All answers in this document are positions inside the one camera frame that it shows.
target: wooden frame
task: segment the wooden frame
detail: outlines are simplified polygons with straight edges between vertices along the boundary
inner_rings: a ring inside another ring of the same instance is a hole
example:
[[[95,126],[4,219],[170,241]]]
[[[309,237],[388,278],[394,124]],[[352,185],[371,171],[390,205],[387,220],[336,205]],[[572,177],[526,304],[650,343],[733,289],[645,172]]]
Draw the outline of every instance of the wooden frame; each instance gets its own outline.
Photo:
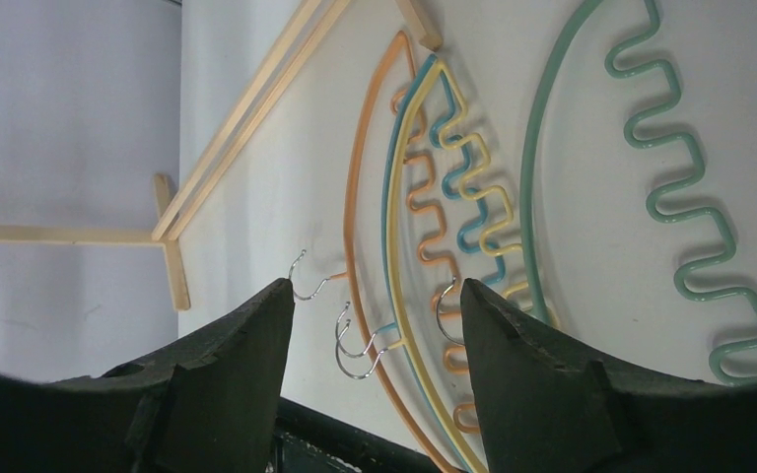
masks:
[[[250,140],[256,128],[282,97],[350,1],[331,0],[327,2],[329,5],[322,13],[318,13],[322,10],[321,0],[301,2],[262,60],[262,64],[237,104],[213,135],[196,162],[189,179],[178,191],[168,206],[167,212],[159,219],[152,232],[153,239],[169,237],[169,240],[177,240],[180,237],[195,213]],[[420,44],[431,50],[436,50],[442,45],[442,37],[434,28],[434,23],[425,16],[421,6],[415,0],[396,0],[396,4],[408,28]],[[318,20],[310,32],[305,33],[305,30],[309,29],[308,25],[312,18],[318,18]],[[214,170],[205,175],[220,152],[222,153]]]
[[[395,1],[417,42],[428,49],[437,50],[443,39],[418,1]],[[153,178],[158,223],[151,232],[0,225],[0,243],[161,247],[167,263],[172,305],[179,311],[189,309],[190,296],[178,238],[350,2],[301,2],[178,193],[172,196],[167,176],[156,174]]]

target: white wall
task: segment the white wall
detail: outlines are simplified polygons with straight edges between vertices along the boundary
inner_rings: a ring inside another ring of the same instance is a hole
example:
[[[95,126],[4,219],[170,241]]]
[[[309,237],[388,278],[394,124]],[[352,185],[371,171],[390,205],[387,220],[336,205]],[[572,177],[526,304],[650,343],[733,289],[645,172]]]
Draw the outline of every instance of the white wall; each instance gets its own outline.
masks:
[[[161,0],[0,1],[0,224],[155,224],[180,22]],[[0,372],[99,374],[176,336],[159,249],[0,245]]]
[[[191,0],[184,8],[182,173],[192,168],[235,102],[264,54],[265,42],[270,44],[286,23],[288,15],[255,17],[254,5],[289,2],[293,0]],[[501,183],[516,199],[523,133],[538,80],[556,35],[582,1],[426,3],[445,37],[440,55],[472,107],[460,129],[481,131],[492,152],[494,175],[482,182]],[[660,33],[630,57],[667,53],[676,63],[683,101],[654,122],[690,124],[700,133],[709,167],[704,180],[679,200],[684,205],[702,197],[721,201],[739,240],[735,259],[708,270],[707,279],[726,278],[715,282],[720,285],[739,275],[757,282],[757,2],[658,3],[664,19]],[[295,273],[300,292],[343,269],[341,216],[352,140],[371,74],[402,26],[394,10],[388,1],[352,2],[182,236],[191,296],[202,303],[194,300],[192,311],[180,317],[181,333],[284,276],[301,248],[309,253]],[[718,235],[707,219],[670,226],[649,217],[646,195],[667,172],[687,169],[689,158],[677,148],[635,150],[623,139],[623,124],[632,111],[665,93],[659,74],[619,81],[603,68],[607,51],[647,20],[642,0],[608,0],[568,53],[539,150],[535,212],[541,267],[548,296],[568,333],[648,368],[715,380],[707,357],[716,337],[723,339],[736,328],[753,330],[757,322],[738,298],[698,304],[675,291],[672,274],[678,265],[690,251],[719,241]],[[418,51],[417,61],[424,57]],[[394,88],[407,81],[401,66],[395,74],[382,91],[386,97],[379,99],[368,134],[356,224],[359,279],[372,329],[392,318],[383,280],[379,209],[392,126],[387,104]],[[434,112],[427,114],[432,120],[445,112],[444,103],[434,100]],[[459,156],[435,152],[435,162],[437,175],[444,175],[459,164]],[[405,174],[405,188],[425,178],[421,169]],[[449,235],[473,217],[467,212],[476,214],[473,205],[448,202],[438,189],[421,198],[442,202]],[[502,215],[502,204],[489,205],[492,218],[500,219],[495,216]],[[402,219],[403,259],[410,264],[403,264],[400,273],[409,283],[409,314],[415,327],[424,327],[414,330],[419,346],[426,348],[428,367],[436,367],[431,372],[437,373],[445,399],[451,404],[468,400],[467,376],[439,368],[446,341],[428,308],[431,295],[450,281],[449,275],[443,267],[422,267],[414,256],[417,243],[436,230],[436,223],[409,214]],[[517,227],[496,237],[501,243],[517,241]],[[490,258],[463,255],[452,240],[439,249],[454,253],[463,276],[491,272]],[[519,254],[507,257],[509,271],[516,272],[513,282],[519,281],[522,266]],[[335,282],[313,301],[297,305],[283,395],[416,448],[379,381],[352,381],[335,365],[332,330],[349,298],[347,283]],[[395,336],[387,335],[378,346]],[[353,335],[346,341],[350,350],[359,347],[358,339]],[[410,369],[400,352],[388,354],[382,363],[404,380]],[[757,352],[734,358],[757,361]],[[355,363],[352,370],[367,369]],[[406,387],[403,396],[422,397],[412,383],[401,387]],[[426,408],[419,412],[431,417]]]

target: wooden dowel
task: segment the wooden dowel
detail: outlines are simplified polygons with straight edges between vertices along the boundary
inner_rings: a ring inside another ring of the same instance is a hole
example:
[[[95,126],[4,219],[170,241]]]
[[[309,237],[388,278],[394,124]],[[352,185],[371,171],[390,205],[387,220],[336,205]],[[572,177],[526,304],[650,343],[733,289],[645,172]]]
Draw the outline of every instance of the wooden dowel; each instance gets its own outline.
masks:
[[[281,70],[278,77],[275,78],[274,83],[265,94],[264,99],[254,108],[250,119],[242,123],[240,132],[235,137],[228,152],[222,156],[222,159],[219,161],[219,164],[216,166],[213,173],[207,176],[204,184],[202,184],[201,188],[195,193],[190,205],[181,211],[178,220],[175,221],[168,233],[170,239],[178,239],[190,223],[190,220],[192,220],[196,211],[198,211],[202,204],[204,204],[204,201],[216,187],[216,184],[219,183],[219,179],[225,175],[225,172],[227,172],[228,168],[234,163],[234,160],[237,158],[242,148],[244,148],[245,144],[250,140],[253,132],[256,131],[256,128],[262,120],[265,119],[268,112],[289,87],[289,84],[291,84],[292,80],[294,80],[298,72],[300,72],[303,65],[306,64],[306,61],[310,58],[311,54],[326,37],[326,34],[329,33],[329,30],[332,29],[332,26],[344,12],[349,3],[350,0],[333,0],[332,5],[329,6],[323,14],[323,17],[318,21],[317,25],[306,38],[306,41],[298,52],[290,56],[288,64]]]
[[[68,229],[0,225],[0,243],[108,244],[159,246],[145,230]]]
[[[303,2],[301,2],[297,11],[289,20],[289,23],[286,24],[286,27],[274,41],[271,49],[268,50],[268,53],[262,60],[262,64],[260,64],[250,83],[245,88],[244,92],[242,92],[240,99],[234,105],[234,108],[228,114],[228,117],[225,118],[222,126],[220,126],[216,134],[213,135],[213,138],[211,138],[210,143],[208,143],[204,152],[202,152],[195,167],[190,173],[190,176],[184,183],[184,186],[178,190],[178,193],[170,202],[167,210],[159,218],[158,224],[155,225],[155,229],[152,231],[153,239],[161,239],[167,233],[167,230],[172,224],[172,220],[184,206],[189,196],[195,191],[199,181],[204,177],[204,174],[222,150],[225,142],[234,132],[234,129],[257,98],[259,92],[277,69],[277,66],[282,62],[283,57],[285,57],[288,51],[292,48],[295,40],[303,31],[320,3],[321,0],[303,0]]]
[[[443,36],[418,0],[396,0],[396,5],[416,42],[435,52],[443,46]]]
[[[155,189],[155,205],[158,217],[167,211],[172,201],[170,179],[164,174],[155,174],[152,179]],[[177,311],[190,309],[190,293],[187,289],[187,277],[181,260],[181,248],[177,240],[164,239],[164,261],[167,263],[167,277],[170,280],[172,306]]]

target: zigzag wire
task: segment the zigzag wire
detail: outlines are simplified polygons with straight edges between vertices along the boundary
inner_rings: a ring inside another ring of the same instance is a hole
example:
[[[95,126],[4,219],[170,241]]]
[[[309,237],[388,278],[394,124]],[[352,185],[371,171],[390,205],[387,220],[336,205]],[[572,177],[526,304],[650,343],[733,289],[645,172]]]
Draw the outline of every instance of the zigzag wire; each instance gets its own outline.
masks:
[[[484,199],[487,195],[496,194],[501,198],[500,200],[507,213],[506,217],[503,220],[492,224],[480,233],[478,247],[482,249],[484,253],[492,257],[503,257],[503,255],[509,252],[521,251],[522,246],[520,243],[512,243],[504,247],[498,247],[494,241],[488,241],[488,238],[493,233],[505,229],[515,220],[515,211],[513,210],[512,203],[510,202],[506,189],[504,189],[502,186],[490,185],[482,190],[479,190],[469,185],[469,181],[471,179],[486,171],[486,169],[492,163],[492,158],[489,154],[489,149],[486,146],[486,143],[477,132],[469,133],[466,136],[458,134],[447,136],[448,131],[452,127],[466,118],[466,116],[468,115],[468,108],[466,106],[465,99],[458,93],[456,80],[454,79],[448,68],[445,68],[440,72],[440,79],[443,83],[443,88],[446,91],[446,97],[448,99],[448,113],[440,117],[440,119],[438,119],[434,123],[434,126],[432,127],[430,133],[431,141],[434,142],[436,137],[436,142],[440,147],[444,149],[461,149],[463,156],[468,157],[468,161],[471,161],[470,148],[471,144],[473,143],[479,150],[480,163],[476,168],[466,171],[460,177],[458,193],[463,199],[476,201],[478,203],[484,202]],[[449,174],[446,176],[446,178],[453,179],[454,175]],[[517,281],[509,285],[502,292],[502,296],[504,297],[504,299],[508,299],[512,295],[518,292],[526,291],[527,289],[529,289],[529,282],[527,280]],[[525,305],[524,307],[522,307],[522,309],[529,312],[531,311],[532,307],[531,305]],[[553,318],[552,321],[554,326],[558,326],[558,320],[556,318]]]
[[[446,409],[446,405],[434,386],[428,370],[422,359],[422,354],[417,346],[416,337],[410,325],[407,310],[405,309],[403,289],[398,277],[399,251],[398,251],[398,194],[401,183],[401,168],[403,166],[404,151],[407,136],[412,130],[411,118],[420,109],[424,100],[425,91],[434,86],[434,74],[431,73],[432,65],[439,64],[436,56],[430,56],[425,60],[416,78],[411,84],[407,94],[400,103],[399,113],[393,124],[393,132],[387,151],[387,166],[384,170],[384,184],[381,193],[381,258],[384,267],[384,282],[387,292],[393,304],[393,311],[398,322],[399,332],[407,340],[406,352],[409,355],[411,368],[420,386],[425,392],[429,405],[434,408],[440,425],[445,430],[454,451],[457,452],[460,461],[467,471],[484,471],[483,465],[477,454],[471,449],[468,441],[463,437],[461,430],[453,421]]]
[[[393,96],[390,102],[390,110],[392,110],[393,114],[398,114],[398,103],[404,98],[406,93],[407,90],[405,89],[399,91],[398,93],[396,93],[396,95]],[[419,140],[419,138],[423,136],[424,133],[425,127],[423,124],[421,129],[418,130],[416,135],[411,137],[408,143],[415,143]],[[456,259],[454,258],[453,254],[451,254],[450,252],[443,252],[438,256],[432,257],[428,255],[428,246],[437,244],[446,237],[448,233],[448,225],[446,221],[446,213],[439,203],[431,202],[420,207],[417,206],[416,202],[414,201],[417,195],[427,193],[434,187],[434,184],[437,182],[437,173],[434,169],[434,160],[430,155],[426,153],[417,153],[413,156],[407,156],[404,161],[405,165],[415,165],[417,163],[425,164],[425,169],[428,172],[428,179],[419,187],[411,189],[407,194],[405,202],[410,212],[414,215],[433,212],[434,217],[436,217],[437,219],[439,230],[437,231],[436,235],[429,236],[419,242],[419,245],[416,248],[416,256],[423,266],[437,266],[440,263],[447,264],[448,269],[451,272],[451,276],[453,278],[456,278],[457,281],[461,281],[459,266],[457,265]],[[440,298],[441,293],[442,291],[440,289],[437,289],[431,296],[431,311],[436,312],[437,300]]]
[[[425,164],[425,168],[428,170],[428,180],[424,184],[420,185],[419,187],[411,189],[408,192],[407,198],[405,199],[405,201],[407,203],[408,209],[414,215],[422,214],[426,212],[434,212],[437,218],[437,222],[439,223],[440,229],[436,235],[427,237],[419,243],[419,246],[417,247],[417,256],[419,257],[419,261],[424,266],[434,266],[441,262],[447,263],[448,268],[450,268],[451,270],[452,277],[456,278],[455,281],[461,281],[459,279],[459,268],[457,267],[456,260],[454,259],[452,254],[446,253],[437,258],[430,258],[427,255],[427,247],[439,242],[446,236],[447,224],[446,224],[446,214],[442,206],[440,206],[437,203],[429,203],[421,207],[418,207],[416,205],[416,202],[414,201],[417,195],[428,192],[434,187],[434,184],[437,182],[436,171],[434,169],[434,160],[429,155],[425,153],[420,153],[414,156],[409,156],[405,160],[404,163],[406,165],[413,165],[419,162],[422,162]],[[431,297],[431,303],[433,306],[432,311],[435,313],[436,316],[440,316],[440,317],[458,317],[460,315],[458,310],[437,313],[436,302],[439,300],[441,293],[442,291],[437,289],[437,292]],[[450,354],[456,351],[455,349],[457,348],[462,349],[463,352],[465,351],[463,347],[452,346],[452,345],[448,345],[446,347],[446,350],[443,353],[443,364],[445,365],[446,369],[449,372],[453,372],[455,374],[466,374],[468,373],[468,367],[455,365],[451,359]]]
[[[752,289],[745,286],[734,286],[731,288],[723,288],[715,291],[693,291],[686,285],[686,279],[693,271],[697,271],[703,268],[715,266],[725,263],[732,259],[735,255],[735,237],[732,234],[732,230],[729,228],[729,224],[726,222],[726,218],[723,216],[721,210],[716,207],[699,207],[692,210],[683,212],[677,212],[674,214],[666,214],[660,212],[657,209],[657,203],[660,197],[671,192],[678,191],[680,189],[689,187],[695,184],[704,177],[705,165],[704,158],[701,153],[701,147],[695,137],[688,132],[675,132],[665,135],[661,135],[651,139],[638,138],[635,134],[637,125],[643,120],[666,113],[673,109],[680,103],[681,89],[680,82],[677,79],[677,73],[674,67],[665,59],[657,59],[649,61],[638,66],[630,67],[627,69],[617,68],[614,64],[617,56],[623,51],[637,46],[652,36],[654,36],[660,28],[660,15],[657,11],[657,6],[654,0],[645,0],[646,9],[649,11],[649,27],[642,33],[636,34],[624,41],[620,42],[608,52],[605,57],[605,69],[608,74],[617,79],[626,79],[645,74],[653,69],[659,69],[662,71],[668,83],[671,96],[664,102],[646,108],[644,110],[635,113],[628,121],[625,122],[623,134],[625,140],[634,148],[637,149],[651,149],[668,143],[676,141],[682,141],[686,145],[686,149],[689,152],[689,157],[692,161],[693,171],[688,176],[669,182],[668,184],[661,185],[657,189],[653,190],[646,199],[646,208],[649,211],[649,215],[652,216],[658,222],[664,224],[675,224],[679,222],[685,222],[697,217],[710,216],[718,227],[719,234],[723,241],[724,250],[721,254],[710,256],[706,258],[696,259],[680,266],[674,273],[674,287],[677,292],[684,298],[690,301],[696,301],[705,303],[709,301],[716,301],[718,299],[729,298],[734,296],[741,296],[747,299],[757,318],[757,294]],[[732,353],[743,352],[747,350],[753,350],[757,348],[757,337],[741,340],[731,343],[725,343],[716,347],[710,353],[710,369],[713,374],[726,384],[744,384],[750,381],[757,381],[757,376],[733,376],[726,373],[723,370],[724,358]]]
[[[387,48],[387,51],[381,57],[378,67],[376,68],[376,71],[374,72],[367,89],[364,105],[362,106],[361,114],[359,116],[355,140],[353,143],[352,157],[350,159],[349,173],[347,176],[347,190],[344,199],[343,243],[344,254],[346,256],[347,262],[347,278],[349,279],[350,283],[352,306],[355,310],[355,315],[358,318],[359,330],[362,333],[362,337],[364,338],[365,343],[368,343],[368,340],[372,335],[368,328],[367,319],[364,315],[364,308],[358,289],[358,271],[356,268],[355,215],[358,203],[358,187],[361,177],[361,164],[364,157],[364,147],[367,133],[370,130],[370,121],[373,116],[374,106],[376,104],[380,88],[384,84],[384,80],[388,71],[390,70],[396,59],[402,54],[406,59],[405,62],[407,64],[407,69],[410,73],[410,77],[412,80],[414,80],[413,85],[416,85],[415,79],[417,77],[417,74],[416,66],[413,60],[413,47],[407,34],[405,32],[399,32],[393,37],[393,40]],[[426,125],[424,113],[418,113],[417,117],[421,117],[420,129],[424,130]],[[406,348],[404,350],[404,353],[405,358],[409,359]],[[375,347],[370,347],[370,349],[368,350],[368,355],[370,356],[371,361],[375,362],[376,358],[378,357]],[[399,397],[398,392],[387,376],[387,373],[385,372],[384,366],[382,364],[377,365],[376,373],[379,380],[381,381],[381,384],[384,386],[384,389],[387,392],[387,397],[396,408],[402,421],[405,425],[407,425],[408,429],[410,429],[410,432],[413,434],[414,438],[416,438],[416,440],[419,442],[428,456],[431,457],[431,459],[440,468],[440,470],[446,472],[455,471],[453,466],[451,465],[452,462],[449,462],[446,457],[434,446],[428,436],[426,436],[422,431],[419,423],[413,418],[413,416],[411,416],[410,411],[407,409],[405,403]],[[428,395],[425,389],[422,387],[419,377],[416,378],[416,383],[417,387],[419,387],[422,391],[423,397],[428,398]],[[426,405],[436,417],[437,414],[434,411],[434,407],[430,403],[426,403]]]
[[[454,101],[453,94],[451,93],[450,85],[448,84],[448,81],[446,79],[445,74],[440,75],[440,79],[443,83],[443,90],[446,93],[446,100],[448,102],[448,112],[441,116],[437,121],[434,122],[434,125],[431,127],[431,133],[429,134],[429,137],[431,139],[431,144],[434,145],[436,148],[441,148],[440,139],[439,139],[439,129],[445,126],[446,122],[450,120],[450,118],[456,113],[456,103]],[[452,135],[449,139],[451,141],[456,141],[460,138],[459,135]],[[468,171],[471,168],[471,151],[468,146],[462,146],[462,166],[460,166],[457,169],[454,169],[446,174],[445,177],[443,177],[442,182],[442,190],[443,195],[450,199],[450,200],[457,200],[461,198],[461,195],[458,191],[453,190],[452,188],[452,182],[459,176],[463,175],[466,171]],[[469,193],[475,194],[478,192],[477,188],[469,187],[468,188]],[[489,219],[489,206],[486,204],[485,199],[477,200],[477,210],[479,212],[479,217],[476,220],[473,220],[464,226],[462,226],[459,231],[457,232],[456,236],[456,243],[457,247],[459,247],[460,251],[467,253],[467,254],[473,254],[480,251],[480,244],[477,243],[468,243],[466,242],[465,235],[469,232],[473,232],[481,227],[486,223],[486,221]],[[488,243],[489,248],[492,250],[498,249],[498,244],[495,242],[489,242]],[[495,263],[498,267],[498,272],[495,273],[492,276],[486,277],[482,280],[483,284],[487,286],[492,286],[494,284],[500,283],[504,280],[507,274],[507,267],[506,263],[504,263],[504,257],[503,256],[497,256],[495,257]]]

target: silver hook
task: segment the silver hook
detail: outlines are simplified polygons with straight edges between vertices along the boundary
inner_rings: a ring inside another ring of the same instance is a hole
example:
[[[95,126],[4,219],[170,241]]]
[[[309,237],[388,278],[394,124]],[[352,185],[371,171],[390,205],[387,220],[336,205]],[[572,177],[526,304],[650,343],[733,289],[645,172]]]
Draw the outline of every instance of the silver hook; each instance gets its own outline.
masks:
[[[300,256],[298,256],[298,259],[296,259],[295,262],[292,263],[292,267],[289,268],[289,281],[292,280],[292,273],[295,272],[295,267],[298,265],[300,260],[303,259],[304,256],[306,256],[306,250],[302,249]],[[312,299],[314,299],[315,296],[317,296],[318,293],[320,293],[320,290],[323,289],[323,285],[328,283],[331,280],[332,278],[323,278],[323,280],[320,281],[320,284],[317,285],[317,289],[315,289],[314,292],[308,296],[301,296],[294,289],[292,289],[292,294],[295,296],[295,299],[297,299],[298,301],[311,301]]]
[[[445,335],[445,336],[446,336],[446,338],[448,338],[448,340],[449,340],[449,341],[450,341],[451,343],[455,343],[455,344],[457,344],[457,345],[459,345],[459,346],[461,346],[461,347],[464,347],[464,346],[465,346],[465,343],[463,343],[463,341],[462,341],[462,340],[457,340],[456,338],[453,338],[453,337],[451,337],[450,335],[448,335],[448,332],[446,332],[446,328],[445,328],[445,327],[443,327],[443,320],[442,320],[442,319],[440,318],[440,305],[441,305],[441,304],[443,303],[443,298],[444,298],[444,297],[446,296],[446,294],[448,294],[448,293],[449,293],[449,292],[450,292],[450,291],[451,291],[452,289],[454,289],[454,285],[455,285],[455,284],[456,284],[456,278],[451,278],[451,284],[450,284],[450,286],[448,286],[448,287],[447,287],[447,288],[446,288],[446,289],[445,289],[445,290],[443,291],[443,293],[442,293],[442,294],[440,294],[440,298],[439,298],[439,299],[437,299],[437,309],[435,310],[435,312],[437,313],[437,325],[438,325],[438,326],[440,327],[440,331],[441,331],[441,332],[443,332],[443,335]]]
[[[347,330],[350,329],[350,324],[352,323],[352,319],[348,318],[347,321],[344,322],[344,329],[341,330],[341,319],[344,318],[344,315],[347,313],[347,311],[349,311],[349,309],[350,309],[350,303],[347,302],[346,304],[344,304],[344,309],[341,311],[341,314],[338,315],[338,320],[335,321],[335,340],[336,340],[335,345],[336,345],[336,350],[343,352],[344,355],[346,355],[349,358],[357,359],[357,358],[361,358],[367,355],[367,352],[370,351],[370,347],[373,346],[373,343],[376,341],[376,336],[379,335],[379,332],[381,331],[381,329],[373,332],[373,334],[370,336],[370,341],[367,342],[367,346],[364,347],[364,350],[362,350],[361,353],[350,353],[341,344],[341,338],[343,338],[344,334],[347,333]]]
[[[387,353],[389,350],[390,349],[387,347],[384,347],[381,350],[379,350],[378,353],[376,354],[376,359],[373,360],[373,365],[364,374],[354,374],[354,373],[348,372],[347,369],[344,368],[344,365],[341,363],[341,351],[338,349],[335,349],[335,361],[338,362],[338,368],[347,376],[356,380],[365,379],[366,377],[373,374],[373,372],[376,370],[376,367],[379,365],[381,356]]]
[[[370,369],[367,370],[367,372],[363,374],[355,374],[353,372],[348,371],[346,368],[344,368],[344,364],[341,363],[341,353],[346,355],[349,358],[357,359],[361,358],[365,355],[367,355],[367,352],[370,351],[370,348],[373,346],[373,343],[376,341],[376,336],[379,335],[379,332],[386,330],[387,328],[391,327],[393,324],[387,324],[382,328],[377,329],[373,334],[370,336],[370,341],[367,343],[367,346],[364,347],[364,350],[361,351],[361,353],[350,353],[347,351],[347,349],[344,348],[343,345],[341,345],[341,338],[343,338],[344,334],[347,333],[347,330],[350,329],[350,325],[352,324],[352,319],[348,318],[346,322],[344,322],[344,328],[343,330],[340,329],[341,327],[341,319],[344,318],[344,315],[346,315],[347,311],[350,309],[350,303],[347,302],[344,304],[344,309],[341,310],[341,314],[338,315],[338,319],[335,321],[335,361],[338,363],[338,368],[346,374],[348,377],[352,379],[365,379],[373,372],[376,371],[376,367],[379,365],[379,361],[381,360],[381,356],[387,353],[392,349],[392,346],[390,347],[384,347],[381,350],[378,351],[376,354],[376,359],[373,360],[373,365],[370,366]]]

